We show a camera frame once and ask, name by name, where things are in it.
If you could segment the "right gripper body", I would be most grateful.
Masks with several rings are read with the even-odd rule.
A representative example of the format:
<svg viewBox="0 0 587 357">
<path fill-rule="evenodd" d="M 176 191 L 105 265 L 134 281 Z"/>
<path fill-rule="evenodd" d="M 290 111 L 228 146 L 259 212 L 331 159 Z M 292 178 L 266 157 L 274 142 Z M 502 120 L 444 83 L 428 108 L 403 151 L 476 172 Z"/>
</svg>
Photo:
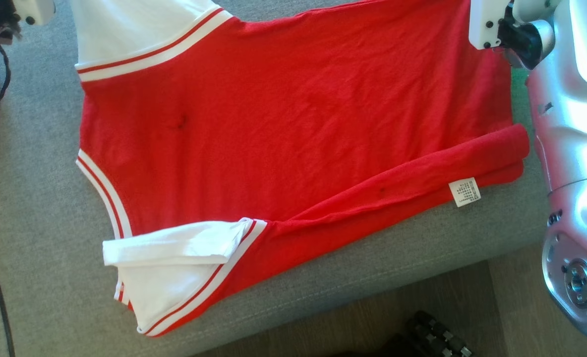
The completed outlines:
<svg viewBox="0 0 587 357">
<path fill-rule="evenodd" d="M 470 43 L 478 50 L 502 48 L 513 65 L 535 68 L 541 61 L 540 32 L 516 20 L 513 10 L 513 0 L 471 0 Z"/>
</svg>

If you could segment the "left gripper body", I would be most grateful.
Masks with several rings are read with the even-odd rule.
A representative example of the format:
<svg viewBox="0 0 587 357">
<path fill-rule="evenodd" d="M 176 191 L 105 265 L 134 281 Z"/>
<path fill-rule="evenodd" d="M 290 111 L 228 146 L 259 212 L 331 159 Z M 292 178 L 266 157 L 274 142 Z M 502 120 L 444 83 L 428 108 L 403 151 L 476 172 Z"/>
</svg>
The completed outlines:
<svg viewBox="0 0 587 357">
<path fill-rule="evenodd" d="M 0 0 L 0 44 L 21 39 L 21 24 L 44 25 L 56 12 L 53 0 Z"/>
</svg>

